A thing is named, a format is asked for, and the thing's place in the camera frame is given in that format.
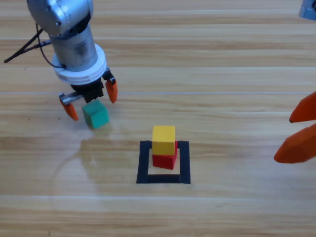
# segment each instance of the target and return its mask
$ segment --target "table surface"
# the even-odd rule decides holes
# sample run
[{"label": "table surface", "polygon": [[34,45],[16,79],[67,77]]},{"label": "table surface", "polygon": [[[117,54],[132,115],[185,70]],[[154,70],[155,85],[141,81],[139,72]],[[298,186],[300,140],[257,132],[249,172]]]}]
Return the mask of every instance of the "table surface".
[{"label": "table surface", "polygon": [[[1,0],[2,61],[35,34],[25,0]],[[95,0],[91,27],[118,80],[110,123],[59,102],[39,50],[0,64],[0,236],[314,237],[316,159],[280,164],[316,89],[316,23],[300,0]],[[52,47],[44,48],[48,58]],[[190,142],[191,181],[136,184],[154,125]],[[153,168],[149,173],[177,173]]]}]

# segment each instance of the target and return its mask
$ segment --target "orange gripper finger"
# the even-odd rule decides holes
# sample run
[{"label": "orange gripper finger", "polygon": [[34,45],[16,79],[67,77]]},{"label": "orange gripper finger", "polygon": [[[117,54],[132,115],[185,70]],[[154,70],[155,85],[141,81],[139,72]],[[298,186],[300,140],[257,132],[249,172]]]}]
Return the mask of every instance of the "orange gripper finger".
[{"label": "orange gripper finger", "polygon": [[74,121],[78,121],[79,118],[78,118],[78,114],[75,110],[75,107],[73,104],[70,104],[70,105],[65,105],[61,99],[60,100],[60,103],[64,106],[64,109],[66,111],[66,113],[74,120]]},{"label": "orange gripper finger", "polygon": [[109,99],[112,103],[115,103],[118,98],[118,83],[115,82],[113,85],[110,81],[105,82],[105,87],[107,88],[107,92],[109,95]]},{"label": "orange gripper finger", "polygon": [[279,163],[301,163],[316,157],[316,124],[288,137],[275,154]]},{"label": "orange gripper finger", "polygon": [[316,119],[316,92],[305,97],[293,111],[290,122],[304,122]]}]

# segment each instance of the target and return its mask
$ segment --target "black square outline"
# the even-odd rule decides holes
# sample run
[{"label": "black square outline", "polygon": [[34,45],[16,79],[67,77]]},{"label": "black square outline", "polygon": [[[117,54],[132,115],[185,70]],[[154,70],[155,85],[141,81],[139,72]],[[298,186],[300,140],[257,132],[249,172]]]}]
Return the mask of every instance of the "black square outline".
[{"label": "black square outline", "polygon": [[151,141],[140,142],[137,184],[191,184],[189,142],[178,141],[180,174],[148,174],[149,150],[151,148]]}]

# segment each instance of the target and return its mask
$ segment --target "black cable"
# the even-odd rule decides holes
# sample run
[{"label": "black cable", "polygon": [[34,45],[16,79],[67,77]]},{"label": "black cable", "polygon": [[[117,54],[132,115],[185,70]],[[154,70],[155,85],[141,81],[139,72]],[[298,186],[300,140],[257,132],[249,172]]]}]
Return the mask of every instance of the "black cable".
[{"label": "black cable", "polygon": [[35,45],[32,46],[32,47],[29,47],[28,49],[25,49],[21,54],[26,53],[26,52],[29,52],[29,51],[31,51],[32,49],[39,48],[40,46],[45,47],[45,46],[50,45],[50,44],[51,44],[51,41],[50,41],[50,40],[43,41],[43,42],[41,42],[40,44],[38,43],[38,44],[35,44]]},{"label": "black cable", "polygon": [[40,29],[37,31],[36,35],[34,35],[22,48],[20,48],[15,54],[13,54],[11,57],[5,59],[4,63],[10,62],[13,58],[16,58],[17,56],[21,55],[24,49],[26,49],[33,41],[36,40],[40,36],[40,34],[43,32],[43,29]]},{"label": "black cable", "polygon": [[[41,44],[42,47],[44,47],[44,46],[50,45],[50,44],[51,44],[51,41],[50,41],[50,40],[47,40],[47,41],[41,42],[40,44]],[[39,47],[40,47],[39,44],[35,44],[34,46],[29,47],[28,49],[25,49],[23,52],[21,52],[21,53],[19,53],[19,54],[12,55],[10,58],[7,59],[8,61],[7,61],[6,63],[8,63],[8,62],[11,61],[12,59],[14,59],[14,58],[16,58],[16,57],[18,57],[18,56],[20,56],[20,55],[22,55],[22,54],[24,54],[24,53],[27,53],[27,52],[31,51],[32,49],[36,49],[36,48],[39,48]]]},{"label": "black cable", "polygon": [[[36,32],[39,33],[39,25],[36,23]],[[42,49],[42,46],[41,46],[41,43],[40,43],[40,35],[38,34],[38,41],[39,41],[39,48],[40,48],[40,51],[44,57],[44,59],[47,61],[47,63],[49,63],[49,65],[51,65],[52,67],[55,67],[55,68],[65,68],[65,66],[56,66],[54,64],[52,64],[45,56],[44,54],[44,51]]]}]

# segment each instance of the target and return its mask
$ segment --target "cube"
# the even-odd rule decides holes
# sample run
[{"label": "cube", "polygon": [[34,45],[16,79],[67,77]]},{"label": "cube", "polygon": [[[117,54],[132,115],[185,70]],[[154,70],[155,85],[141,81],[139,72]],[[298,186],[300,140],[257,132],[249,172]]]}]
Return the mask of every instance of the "cube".
[{"label": "cube", "polygon": [[171,156],[162,156],[162,155],[153,155],[153,166],[164,168],[164,169],[174,169],[174,165],[177,159],[178,144],[175,142],[174,145],[174,155]]},{"label": "cube", "polygon": [[174,126],[154,126],[152,139],[153,155],[174,155],[175,130]]},{"label": "cube", "polygon": [[93,129],[97,129],[109,122],[108,110],[98,100],[86,104],[82,111],[86,123]]}]

